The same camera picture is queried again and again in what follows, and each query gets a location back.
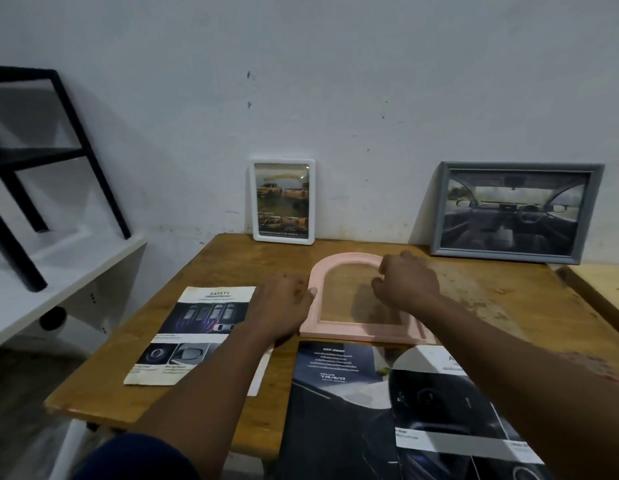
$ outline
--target pink mirror frame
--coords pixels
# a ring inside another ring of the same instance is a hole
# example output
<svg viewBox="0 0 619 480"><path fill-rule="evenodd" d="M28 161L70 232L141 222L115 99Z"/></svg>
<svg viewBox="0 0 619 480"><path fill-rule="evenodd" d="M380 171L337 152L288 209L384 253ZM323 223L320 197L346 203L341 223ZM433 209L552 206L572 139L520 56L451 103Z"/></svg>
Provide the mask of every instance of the pink mirror frame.
<svg viewBox="0 0 619 480"><path fill-rule="evenodd" d="M301 337L318 339L356 340L361 342L388 342L394 344L433 344L432 332L412 315L400 312L402 325L341 323L321 321L323 282L326 274L342 264L369 264L377 267L382 258L366 253L341 253L317 262L309 275L309 288L318 290L307 319L300 327Z"/></svg>

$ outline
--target chair leg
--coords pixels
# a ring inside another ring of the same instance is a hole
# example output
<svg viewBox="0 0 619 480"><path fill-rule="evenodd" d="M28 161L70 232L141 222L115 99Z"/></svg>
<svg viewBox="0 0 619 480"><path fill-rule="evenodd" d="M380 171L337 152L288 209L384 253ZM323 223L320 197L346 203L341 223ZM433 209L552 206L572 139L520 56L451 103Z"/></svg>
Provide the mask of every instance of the chair leg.
<svg viewBox="0 0 619 480"><path fill-rule="evenodd" d="M36 292L47 288L47 282L1 216L0 252L29 291Z"/></svg>
<svg viewBox="0 0 619 480"><path fill-rule="evenodd" d="M69 478L76 454L80 451L88 433L89 430L85 421L78 419L70 421L65 439L54 462L54 468L49 475L49 480L67 480Z"/></svg>
<svg viewBox="0 0 619 480"><path fill-rule="evenodd" d="M131 232L129 231L129 227L127 222L125 222L125 218L122 216L122 212L120 207L118 206L118 202L113 195L112 189L107 183L107 179L105 178L105 174L101 169L100 165L98 165L98 160L96 159L96 155L94 154L94 150L92 148L91 143L89 143L89 139L87 138L87 134L85 133L85 129L78 118L78 114L74 109L73 104L69 99L69 95L67 94L63 83L60 80L60 77L57 73L50 78L51 83L54 86L54 90L58 95L58 99L60 103L63 105L63 109L67 114L70 124L72 128L74 128L74 132L76 133L76 137L80 142L80 145L85 151L85 155L87 156L87 160L89 161L90 166L92 167L92 171L96 176L98 184L101 186L101 190L105 195L105 199L112 209L113 216L116 218L116 222L118 222L119 227L121 228L122 235L125 239L129 239L131 237Z"/></svg>
<svg viewBox="0 0 619 480"><path fill-rule="evenodd" d="M0 173L0 179L3 181L5 188L11 193L13 199L18 204L18 207L21 208L25 217L29 221L29 224L32 226L34 231L36 232L47 232L49 231L49 227L45 224L45 221L42 220L41 215L38 210L34 206L32 199L30 199L29 195L25 191L25 187L21 183L20 179L16 176L13 171L5 171Z"/></svg>

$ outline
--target car brochure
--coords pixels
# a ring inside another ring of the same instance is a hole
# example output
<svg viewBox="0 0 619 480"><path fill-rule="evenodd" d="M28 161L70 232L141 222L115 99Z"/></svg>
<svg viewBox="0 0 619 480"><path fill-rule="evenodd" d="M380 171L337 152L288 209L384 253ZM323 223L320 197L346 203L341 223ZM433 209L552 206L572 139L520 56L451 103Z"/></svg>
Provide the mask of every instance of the car brochure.
<svg viewBox="0 0 619 480"><path fill-rule="evenodd" d="M550 480L442 346L299 344L276 477Z"/></svg>
<svg viewBox="0 0 619 480"><path fill-rule="evenodd" d="M124 384L172 386L211 357L245 320L255 288L187 287ZM272 347L261 358L247 395L257 395Z"/></svg>

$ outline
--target dark blue fabric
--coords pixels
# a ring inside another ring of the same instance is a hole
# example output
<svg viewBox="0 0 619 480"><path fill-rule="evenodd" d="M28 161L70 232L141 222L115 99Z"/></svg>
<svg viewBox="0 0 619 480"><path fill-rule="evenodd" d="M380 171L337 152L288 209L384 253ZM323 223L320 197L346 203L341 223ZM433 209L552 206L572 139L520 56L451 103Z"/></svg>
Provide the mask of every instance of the dark blue fabric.
<svg viewBox="0 0 619 480"><path fill-rule="evenodd" d="M74 480L200 480L176 448L153 436L124 433L94 451Z"/></svg>

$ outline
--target floor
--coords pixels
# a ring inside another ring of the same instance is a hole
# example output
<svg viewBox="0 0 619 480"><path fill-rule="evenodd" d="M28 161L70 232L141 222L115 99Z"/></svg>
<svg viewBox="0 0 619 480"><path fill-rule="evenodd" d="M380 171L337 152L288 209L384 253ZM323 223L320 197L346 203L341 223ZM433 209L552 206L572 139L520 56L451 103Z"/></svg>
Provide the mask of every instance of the floor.
<svg viewBox="0 0 619 480"><path fill-rule="evenodd" d="M0 349L0 480L47 479L69 420L47 414L45 398L79 365L76 358ZM81 457L111 437L90 435ZM225 480L262 479L260 461L230 455Z"/></svg>

